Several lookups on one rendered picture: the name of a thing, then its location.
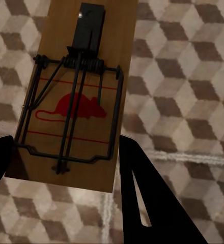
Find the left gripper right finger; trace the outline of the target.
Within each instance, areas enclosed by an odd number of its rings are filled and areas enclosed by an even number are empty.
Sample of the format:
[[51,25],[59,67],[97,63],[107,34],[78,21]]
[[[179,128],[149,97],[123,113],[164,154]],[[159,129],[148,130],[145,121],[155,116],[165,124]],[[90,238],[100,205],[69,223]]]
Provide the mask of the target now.
[[[208,244],[139,144],[119,137],[124,244]],[[152,227],[141,223],[135,175]]]

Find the mousetrap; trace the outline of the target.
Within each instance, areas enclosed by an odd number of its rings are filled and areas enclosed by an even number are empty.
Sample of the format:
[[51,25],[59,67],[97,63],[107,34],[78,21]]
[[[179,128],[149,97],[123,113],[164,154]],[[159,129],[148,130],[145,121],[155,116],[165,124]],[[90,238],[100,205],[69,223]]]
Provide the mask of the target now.
[[139,0],[51,0],[5,177],[113,193]]

